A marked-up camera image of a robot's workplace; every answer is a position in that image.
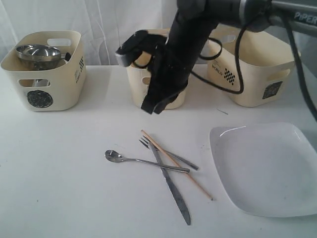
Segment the metal bowl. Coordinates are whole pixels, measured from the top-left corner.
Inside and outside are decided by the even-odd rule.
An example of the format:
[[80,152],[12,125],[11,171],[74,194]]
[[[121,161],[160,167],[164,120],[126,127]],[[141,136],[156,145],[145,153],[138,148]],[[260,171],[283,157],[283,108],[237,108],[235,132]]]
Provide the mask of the metal bowl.
[[16,55],[29,70],[56,68],[62,59],[62,54],[58,48],[36,44],[16,47]]

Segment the plastic basket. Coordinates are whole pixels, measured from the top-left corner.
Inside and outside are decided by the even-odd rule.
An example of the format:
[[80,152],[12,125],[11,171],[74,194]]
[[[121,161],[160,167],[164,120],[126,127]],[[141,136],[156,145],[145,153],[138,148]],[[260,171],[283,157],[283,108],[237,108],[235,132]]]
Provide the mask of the plastic basket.
[[[154,29],[148,30],[150,34],[160,34],[168,36],[169,29]],[[143,53],[137,60],[136,63],[139,65],[146,65],[151,58],[148,53]],[[148,86],[151,79],[151,73],[146,69],[136,68],[134,65],[127,67],[129,84],[132,92],[133,103],[140,107],[148,92]],[[185,101],[185,90],[181,92],[176,100],[166,106],[166,109],[175,109],[180,107]]]
[[[218,26],[211,37],[223,42],[223,51],[220,57],[208,63],[209,80],[235,91],[240,89],[234,59],[239,32],[240,29],[234,27]],[[211,41],[209,48],[212,55],[220,50],[220,46]],[[245,89],[240,95],[227,93],[228,96],[245,107],[255,107],[278,99],[295,66],[290,46],[266,32],[246,31],[239,57]]]
[[[17,45],[41,44],[69,52],[71,59],[61,60],[55,69],[29,71],[15,54],[15,47],[1,62],[1,67],[23,105],[32,111],[59,111],[74,106],[86,78],[81,35],[76,31],[43,31],[24,37]],[[48,81],[46,86],[34,87],[34,80]]]

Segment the white table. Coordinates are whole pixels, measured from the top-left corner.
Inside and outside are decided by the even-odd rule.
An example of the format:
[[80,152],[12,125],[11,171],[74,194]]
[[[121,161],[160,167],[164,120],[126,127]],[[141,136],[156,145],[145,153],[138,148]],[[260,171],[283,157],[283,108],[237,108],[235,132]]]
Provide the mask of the white table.
[[[78,104],[64,112],[46,113],[24,109],[0,72],[1,238],[317,236],[317,216],[263,218],[235,208],[221,185],[209,147],[213,127],[285,121],[301,129],[317,148],[317,124],[295,75],[280,100],[256,108],[240,107],[191,78],[181,108],[151,116],[132,104],[124,68],[88,66],[87,70]],[[204,74],[206,66],[196,71]],[[316,80],[307,69],[306,76],[309,82]],[[191,226],[186,225],[158,168],[104,159],[105,150],[115,149],[154,161],[138,141],[141,129],[201,167],[193,174],[214,195],[214,202],[184,175],[170,173],[189,207]]]

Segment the black circular logo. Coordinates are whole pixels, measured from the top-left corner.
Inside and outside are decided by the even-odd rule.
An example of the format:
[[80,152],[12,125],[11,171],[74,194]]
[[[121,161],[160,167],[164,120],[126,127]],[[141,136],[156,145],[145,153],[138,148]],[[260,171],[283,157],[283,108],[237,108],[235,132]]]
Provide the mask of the black circular logo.
[[28,102],[36,108],[48,108],[53,104],[53,98],[47,92],[36,90],[27,94]]

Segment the knife blade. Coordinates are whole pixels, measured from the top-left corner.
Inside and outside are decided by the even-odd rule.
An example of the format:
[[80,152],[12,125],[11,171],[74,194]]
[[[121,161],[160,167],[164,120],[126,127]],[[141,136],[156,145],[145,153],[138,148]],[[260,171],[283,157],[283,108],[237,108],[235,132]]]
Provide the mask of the knife blade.
[[[155,149],[155,146],[149,142],[149,148],[150,150],[152,151],[155,159],[157,160],[157,162],[161,165],[163,165],[163,161],[159,155],[159,153],[157,152],[157,150]],[[160,169],[163,173],[163,176],[167,182],[167,185],[174,197],[174,200],[181,212],[181,214],[183,215],[183,218],[185,219],[187,225],[191,225],[191,218],[190,218],[190,214],[189,214],[189,211],[188,211],[188,208],[185,204],[185,201],[182,197],[182,195],[180,194],[179,190],[177,189],[177,187],[175,186],[175,184],[173,183],[172,179],[170,178],[168,172],[166,171],[166,169],[163,169],[161,168]]]

